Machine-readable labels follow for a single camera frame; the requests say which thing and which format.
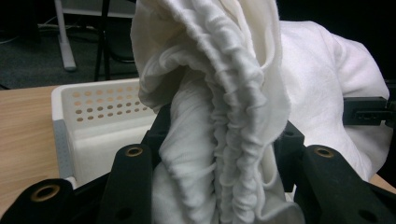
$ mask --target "metal ring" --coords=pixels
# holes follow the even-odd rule
[[[59,190],[61,190],[61,188],[58,185],[54,184],[42,186],[41,188],[33,192],[30,199],[33,202],[41,203],[55,196],[59,192]]]
[[[125,155],[128,157],[135,157],[142,154],[143,149],[141,147],[131,147],[126,150]]]
[[[325,147],[316,147],[314,149],[315,153],[317,153],[321,157],[332,158],[334,157],[334,153],[332,153],[329,149]]]

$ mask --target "chair leg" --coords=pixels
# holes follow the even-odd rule
[[[102,52],[103,52],[103,42],[101,37],[99,38],[99,43],[98,43],[98,51],[96,54],[96,65],[95,65],[95,73],[94,73],[94,81],[99,80],[99,72],[100,72],[100,64],[102,62]]]
[[[106,43],[103,49],[104,49],[103,53],[104,53],[104,61],[105,61],[105,79],[110,80],[110,54],[108,52]]]

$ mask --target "wooden table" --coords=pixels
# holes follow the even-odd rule
[[[50,102],[55,88],[0,91],[0,217],[25,189],[59,177]],[[378,175],[371,182],[396,193]]]

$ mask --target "white cloth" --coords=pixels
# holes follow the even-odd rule
[[[281,22],[281,74],[290,98],[289,120],[306,146],[338,150],[368,181],[384,164],[392,129],[342,123],[344,97],[381,96],[389,90],[361,43],[333,35],[312,21]]]
[[[343,95],[387,97],[370,54],[314,23],[279,25],[275,1],[141,0],[131,34],[140,100],[154,110],[172,102],[155,223],[304,223],[272,149],[288,119],[306,145],[340,150],[362,177],[384,161],[382,135],[360,151],[360,129],[340,120]],[[377,91],[349,74],[362,65]]]

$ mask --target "perforated basket side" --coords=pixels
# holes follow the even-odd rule
[[[155,114],[140,103],[138,91],[138,79],[127,79],[65,85],[53,92],[61,177],[71,175],[84,184],[109,171],[123,144],[139,143]]]

